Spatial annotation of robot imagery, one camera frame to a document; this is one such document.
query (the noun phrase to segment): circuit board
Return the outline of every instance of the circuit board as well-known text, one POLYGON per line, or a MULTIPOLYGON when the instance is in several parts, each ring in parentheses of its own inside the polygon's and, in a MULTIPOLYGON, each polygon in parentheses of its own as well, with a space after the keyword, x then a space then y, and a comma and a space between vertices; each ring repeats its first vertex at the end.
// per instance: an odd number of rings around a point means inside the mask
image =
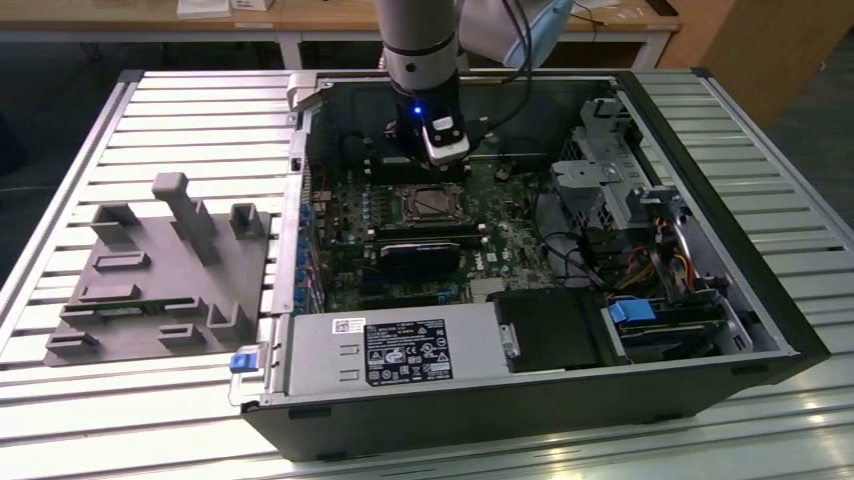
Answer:
MULTIPOLYGON (((533 175, 499 181, 498 168, 494 160, 475 160, 462 182, 425 185, 371 185, 351 176, 334 195, 321 192, 315 211, 323 219, 318 236, 327 312, 482 302, 495 291, 554 285, 529 220, 533 175), (390 279, 377 268, 382 244, 374 241, 375 229, 437 223, 478 228, 475 243, 471 236, 459 241, 455 271, 390 279)), ((439 235, 430 241, 458 240, 439 235)))

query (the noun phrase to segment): wooden cabinet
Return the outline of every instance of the wooden cabinet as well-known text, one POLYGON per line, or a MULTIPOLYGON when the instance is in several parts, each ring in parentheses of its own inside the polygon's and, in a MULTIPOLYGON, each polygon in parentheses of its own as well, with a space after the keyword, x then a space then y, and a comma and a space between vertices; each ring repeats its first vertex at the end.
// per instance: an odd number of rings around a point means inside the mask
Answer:
POLYGON ((769 127, 854 23, 853 0, 670 0, 682 30, 660 68, 706 67, 769 127))

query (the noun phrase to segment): floor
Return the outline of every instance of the floor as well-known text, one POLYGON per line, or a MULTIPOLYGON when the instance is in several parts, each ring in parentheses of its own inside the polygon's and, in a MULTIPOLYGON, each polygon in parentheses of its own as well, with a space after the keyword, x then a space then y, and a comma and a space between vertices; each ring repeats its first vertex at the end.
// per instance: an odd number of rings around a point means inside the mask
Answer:
MULTIPOLYGON (((87 58, 79 45, 14 47, 0 49, 0 116, 30 158, 12 173, 0 175, 0 282, 15 265, 119 73, 126 69, 281 68, 273 44, 178 44, 166 50, 154 44, 106 45, 96 61, 87 58)), ((369 50, 361 53, 371 63, 377 52, 369 50)), ((315 48, 305 53, 318 67, 329 68, 333 51, 315 48)), ((769 134, 842 217, 854 224, 852 92, 854 36, 849 35, 769 134)), ((0 171, 11 162, 8 151, 0 149, 0 171)))

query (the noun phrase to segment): gray plastic stand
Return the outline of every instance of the gray plastic stand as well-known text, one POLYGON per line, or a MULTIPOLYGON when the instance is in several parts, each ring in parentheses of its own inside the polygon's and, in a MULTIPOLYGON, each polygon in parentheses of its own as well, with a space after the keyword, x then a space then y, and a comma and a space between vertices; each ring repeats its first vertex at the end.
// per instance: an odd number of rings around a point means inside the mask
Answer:
POLYGON ((255 341, 271 216, 253 204, 210 215, 183 173, 153 192, 175 219, 102 205, 99 242, 48 340, 50 366, 237 350, 255 341))

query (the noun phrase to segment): paper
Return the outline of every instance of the paper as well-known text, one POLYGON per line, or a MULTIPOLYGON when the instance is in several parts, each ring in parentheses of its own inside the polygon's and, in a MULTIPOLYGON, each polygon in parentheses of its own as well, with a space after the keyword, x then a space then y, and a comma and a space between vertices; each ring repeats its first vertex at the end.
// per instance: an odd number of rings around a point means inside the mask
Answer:
POLYGON ((178 0, 178 18, 222 18, 231 16, 229 0, 178 0))
POLYGON ((620 5, 622 0, 576 0, 573 4, 573 13, 588 12, 588 9, 613 7, 620 5))

